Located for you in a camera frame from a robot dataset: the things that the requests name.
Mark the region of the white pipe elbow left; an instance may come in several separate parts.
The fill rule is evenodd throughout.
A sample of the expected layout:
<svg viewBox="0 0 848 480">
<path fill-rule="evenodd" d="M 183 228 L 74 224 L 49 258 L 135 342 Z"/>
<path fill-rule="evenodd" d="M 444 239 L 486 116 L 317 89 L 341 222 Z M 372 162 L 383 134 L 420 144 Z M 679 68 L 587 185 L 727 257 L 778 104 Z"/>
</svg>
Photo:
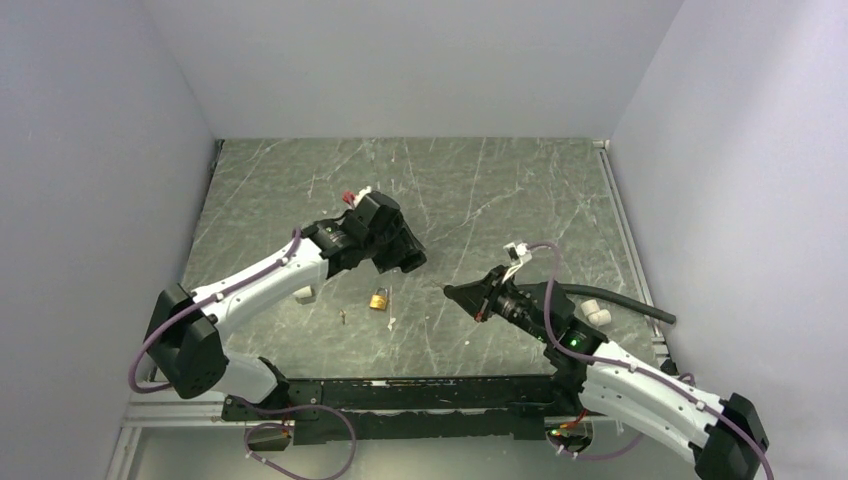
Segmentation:
<svg viewBox="0 0 848 480">
<path fill-rule="evenodd" d="M 316 291 L 313 286 L 309 285 L 296 290 L 292 296 L 298 304 L 307 305 L 316 300 Z"/>
</svg>

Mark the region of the white pipe elbow right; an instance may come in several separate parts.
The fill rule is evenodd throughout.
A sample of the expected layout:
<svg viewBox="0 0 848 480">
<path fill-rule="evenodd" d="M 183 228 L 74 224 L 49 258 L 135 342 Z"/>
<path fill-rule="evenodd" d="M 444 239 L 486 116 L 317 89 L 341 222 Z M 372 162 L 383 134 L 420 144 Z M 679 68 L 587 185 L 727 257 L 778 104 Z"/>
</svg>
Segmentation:
<svg viewBox="0 0 848 480">
<path fill-rule="evenodd" d="M 580 304 L 580 310 L 586 320 L 595 327 L 609 325 L 612 322 L 610 311 L 602 308 L 595 299 L 583 301 Z"/>
</svg>

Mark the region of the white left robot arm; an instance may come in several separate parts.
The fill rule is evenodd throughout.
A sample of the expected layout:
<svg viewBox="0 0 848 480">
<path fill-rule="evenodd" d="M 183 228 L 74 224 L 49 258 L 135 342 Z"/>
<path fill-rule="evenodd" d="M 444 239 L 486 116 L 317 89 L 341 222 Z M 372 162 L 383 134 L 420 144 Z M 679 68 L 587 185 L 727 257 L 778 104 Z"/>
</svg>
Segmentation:
<svg viewBox="0 0 848 480">
<path fill-rule="evenodd" d="M 340 215 L 294 229 L 280 250 L 227 278 L 194 289 L 165 288 L 141 349 L 165 381 L 142 386 L 132 368 L 131 389 L 172 390 L 184 400 L 219 392 L 247 401 L 261 419 L 279 417 L 288 402 L 288 379 L 268 359 L 229 352 L 230 336 L 289 296 L 307 301 L 325 281 L 364 261 L 380 273 L 410 273 L 427 261 L 395 200 L 365 188 L 349 194 L 346 203 Z"/>
</svg>

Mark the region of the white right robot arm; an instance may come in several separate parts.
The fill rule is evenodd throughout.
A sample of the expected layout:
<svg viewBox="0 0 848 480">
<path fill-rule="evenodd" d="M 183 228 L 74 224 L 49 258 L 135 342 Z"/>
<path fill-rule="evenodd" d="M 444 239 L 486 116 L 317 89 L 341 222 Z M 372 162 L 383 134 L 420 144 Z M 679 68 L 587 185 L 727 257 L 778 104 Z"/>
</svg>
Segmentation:
<svg viewBox="0 0 848 480">
<path fill-rule="evenodd" d="M 443 293 L 478 323 L 499 316 L 544 343 L 557 411 L 614 418 L 676 452 L 701 479 L 753 479 L 767 470 L 769 441 L 747 398 L 722 398 L 663 373 L 580 320 L 564 285 L 517 285 L 506 271 L 498 266 Z"/>
</svg>

